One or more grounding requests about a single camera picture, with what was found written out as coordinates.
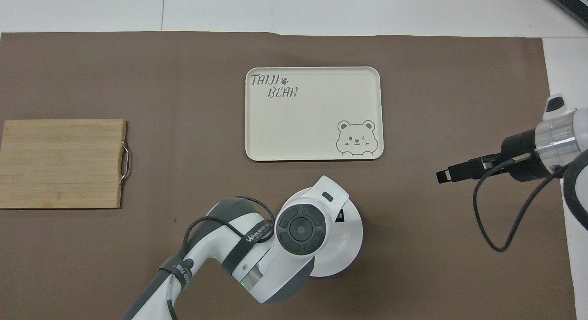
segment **bear drawing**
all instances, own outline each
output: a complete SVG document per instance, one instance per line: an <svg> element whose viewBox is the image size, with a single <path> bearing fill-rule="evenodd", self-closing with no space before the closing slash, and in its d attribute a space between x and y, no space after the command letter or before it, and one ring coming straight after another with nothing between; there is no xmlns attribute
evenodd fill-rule
<svg viewBox="0 0 588 320"><path fill-rule="evenodd" d="M361 156L373 152L378 148L378 142L373 130L376 128L373 121L366 120L363 124L350 124L347 121L340 121L338 124L339 139L337 149L342 156Z"/></svg>

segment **white tray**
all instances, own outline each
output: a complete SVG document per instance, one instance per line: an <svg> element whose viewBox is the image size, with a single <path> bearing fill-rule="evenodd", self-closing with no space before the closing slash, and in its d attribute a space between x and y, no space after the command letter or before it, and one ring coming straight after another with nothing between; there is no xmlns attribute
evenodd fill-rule
<svg viewBox="0 0 588 320"><path fill-rule="evenodd" d="M384 150L373 67L256 67L245 78L254 161L376 159Z"/></svg>

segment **metal ring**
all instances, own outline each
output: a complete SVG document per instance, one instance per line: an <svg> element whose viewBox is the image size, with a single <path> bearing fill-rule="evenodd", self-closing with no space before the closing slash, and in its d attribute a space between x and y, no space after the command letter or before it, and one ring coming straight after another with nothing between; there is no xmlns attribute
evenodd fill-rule
<svg viewBox="0 0 588 320"><path fill-rule="evenodd" d="M124 180L130 175L130 150L126 146L126 141L122 142L122 149L126 152L126 171L120 177L120 180L118 180L118 184L121 186L124 183Z"/></svg>

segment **wooden cutting board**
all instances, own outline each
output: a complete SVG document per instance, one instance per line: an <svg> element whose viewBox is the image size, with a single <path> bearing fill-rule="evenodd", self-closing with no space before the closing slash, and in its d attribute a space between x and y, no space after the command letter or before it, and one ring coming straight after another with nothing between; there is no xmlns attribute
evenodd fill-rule
<svg viewBox="0 0 588 320"><path fill-rule="evenodd" d="M123 119L4 122L0 208L119 208Z"/></svg>

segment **circular control pad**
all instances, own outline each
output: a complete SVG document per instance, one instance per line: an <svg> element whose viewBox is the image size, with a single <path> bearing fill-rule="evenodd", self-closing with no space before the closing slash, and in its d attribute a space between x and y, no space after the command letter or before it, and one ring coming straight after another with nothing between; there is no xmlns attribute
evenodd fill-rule
<svg viewBox="0 0 588 320"><path fill-rule="evenodd" d="M280 216L276 235L294 255L314 253L325 240L325 216L314 205L292 205Z"/></svg>

